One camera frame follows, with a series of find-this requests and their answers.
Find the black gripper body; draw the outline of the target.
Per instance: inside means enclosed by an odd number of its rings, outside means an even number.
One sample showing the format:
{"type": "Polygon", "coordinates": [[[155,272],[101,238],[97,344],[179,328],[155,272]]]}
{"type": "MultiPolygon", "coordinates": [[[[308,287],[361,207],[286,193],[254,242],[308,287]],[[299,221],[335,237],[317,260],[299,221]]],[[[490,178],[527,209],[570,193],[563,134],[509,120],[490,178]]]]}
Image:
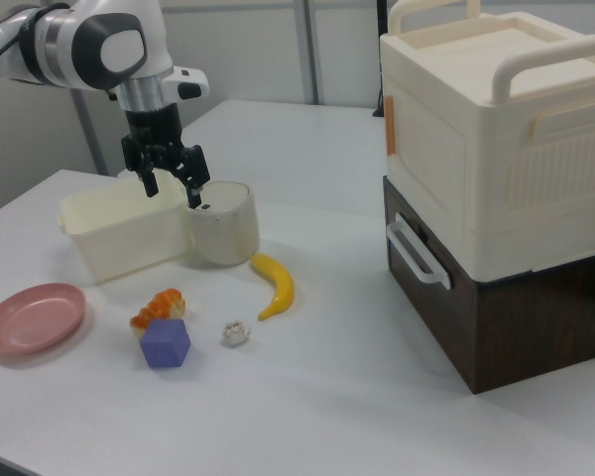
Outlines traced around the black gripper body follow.
{"type": "Polygon", "coordinates": [[[148,112],[126,112],[130,133],[121,140],[126,169],[135,173],[141,153],[153,163],[154,169],[177,176],[179,151],[186,146],[181,141],[182,125],[175,104],[148,112]]]}

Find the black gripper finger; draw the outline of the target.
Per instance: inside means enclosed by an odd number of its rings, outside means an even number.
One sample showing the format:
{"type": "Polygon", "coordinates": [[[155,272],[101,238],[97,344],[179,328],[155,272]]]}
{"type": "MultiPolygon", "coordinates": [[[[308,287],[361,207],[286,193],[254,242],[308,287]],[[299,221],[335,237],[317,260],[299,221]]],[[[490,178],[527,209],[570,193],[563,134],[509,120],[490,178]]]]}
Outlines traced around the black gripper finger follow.
{"type": "Polygon", "coordinates": [[[139,158],[136,161],[135,173],[144,186],[146,196],[155,196],[159,193],[153,163],[150,158],[143,153],[139,155],[139,158]]]}
{"type": "Polygon", "coordinates": [[[182,148],[179,151],[177,178],[184,185],[187,206],[197,208],[201,204],[203,186],[210,181],[205,155],[200,146],[182,148]]]}

